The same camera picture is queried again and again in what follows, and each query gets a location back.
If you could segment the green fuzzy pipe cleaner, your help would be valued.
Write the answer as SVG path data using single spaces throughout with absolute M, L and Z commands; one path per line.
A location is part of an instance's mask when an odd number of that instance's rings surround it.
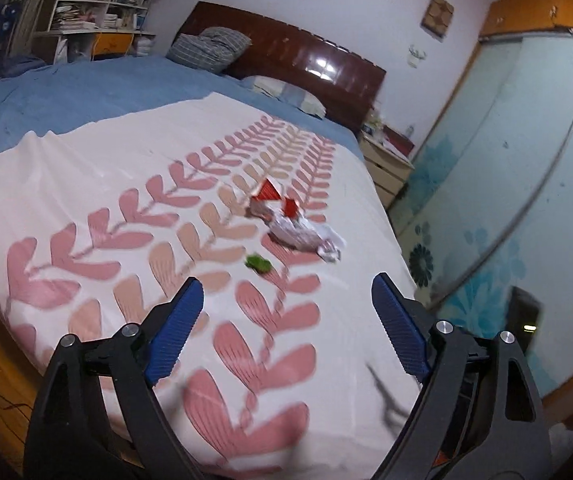
M 245 266 L 254 270 L 258 274 L 267 274 L 272 270 L 271 262 L 257 254 L 248 255 L 245 259 Z

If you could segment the silver red snack wrapper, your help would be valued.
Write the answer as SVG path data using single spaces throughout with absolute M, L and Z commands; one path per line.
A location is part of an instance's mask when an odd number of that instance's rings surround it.
M 252 189 L 247 211 L 265 222 L 269 236 L 282 246 L 316 254 L 326 262 L 341 260 L 346 240 L 327 223 L 308 218 L 298 200 L 283 194 L 270 179 Z

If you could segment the glass sliding wardrobe door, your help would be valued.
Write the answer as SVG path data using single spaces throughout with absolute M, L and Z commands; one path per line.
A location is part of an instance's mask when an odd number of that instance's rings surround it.
M 416 298 L 483 337 L 539 306 L 541 394 L 573 376 L 573 36 L 483 44 L 390 211 Z

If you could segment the beige bedside drawer cabinet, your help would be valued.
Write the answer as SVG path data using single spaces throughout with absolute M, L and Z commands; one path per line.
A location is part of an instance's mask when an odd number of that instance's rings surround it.
M 360 150 L 367 171 L 374 182 L 375 190 L 385 209 L 393 205 L 393 201 L 405 187 L 414 170 L 411 162 L 405 156 L 398 156 L 387 151 L 382 144 L 375 142 L 371 136 L 361 136 Z

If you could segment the bed with patterned cover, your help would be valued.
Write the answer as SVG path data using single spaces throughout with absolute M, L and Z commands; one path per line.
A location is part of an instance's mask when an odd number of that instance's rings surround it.
M 247 211 L 264 179 L 346 240 L 341 260 L 269 236 Z M 202 314 L 155 392 L 207 469 L 375 473 L 417 395 L 371 304 L 379 273 L 413 294 L 349 131 L 166 58 L 0 80 L 0 318 L 45 367 L 64 335 L 111 336 L 197 278 Z

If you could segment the dark red wooden headboard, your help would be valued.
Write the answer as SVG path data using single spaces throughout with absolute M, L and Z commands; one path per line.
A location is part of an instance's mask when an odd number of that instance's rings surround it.
M 177 34 L 196 36 L 214 26 L 237 30 L 252 40 L 224 73 L 295 84 L 322 102 L 329 120 L 353 133 L 360 131 L 382 87 L 384 68 L 308 30 L 206 1 L 195 4 Z

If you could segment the orange upper cabinet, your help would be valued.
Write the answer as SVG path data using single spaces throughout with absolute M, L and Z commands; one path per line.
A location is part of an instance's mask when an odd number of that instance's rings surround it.
M 479 36 L 562 29 L 573 30 L 573 0 L 497 0 Z

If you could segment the white striped pillow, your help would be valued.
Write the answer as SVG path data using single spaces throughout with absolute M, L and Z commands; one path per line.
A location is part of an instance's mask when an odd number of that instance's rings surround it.
M 318 118 L 326 116 L 322 102 L 307 90 L 286 81 L 267 76 L 249 76 L 240 81 L 242 87 L 296 107 L 297 110 Z

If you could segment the grey checked pillow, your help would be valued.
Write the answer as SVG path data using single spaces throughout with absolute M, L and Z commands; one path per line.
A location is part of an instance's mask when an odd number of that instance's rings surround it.
M 195 70 L 219 74 L 252 45 L 243 32 L 228 27 L 208 27 L 199 35 L 180 34 L 166 58 Z

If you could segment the white bookshelf with books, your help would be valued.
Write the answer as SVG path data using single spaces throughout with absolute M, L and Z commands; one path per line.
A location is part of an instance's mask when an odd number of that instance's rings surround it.
M 153 0 L 44 0 L 30 52 L 48 64 L 151 53 L 145 29 Z

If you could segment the white wall hook ornament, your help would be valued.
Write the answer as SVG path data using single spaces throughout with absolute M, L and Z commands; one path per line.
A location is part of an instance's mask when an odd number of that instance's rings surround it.
M 409 47 L 409 54 L 407 58 L 407 63 L 412 68 L 418 68 L 420 63 L 425 61 L 427 54 L 425 51 L 417 48 L 414 44 Z

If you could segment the brown square wall picture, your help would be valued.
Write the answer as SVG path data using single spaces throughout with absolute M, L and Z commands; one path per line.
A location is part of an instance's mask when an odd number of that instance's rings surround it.
M 443 41 L 452 22 L 454 6 L 447 0 L 429 0 L 421 27 L 432 37 Z

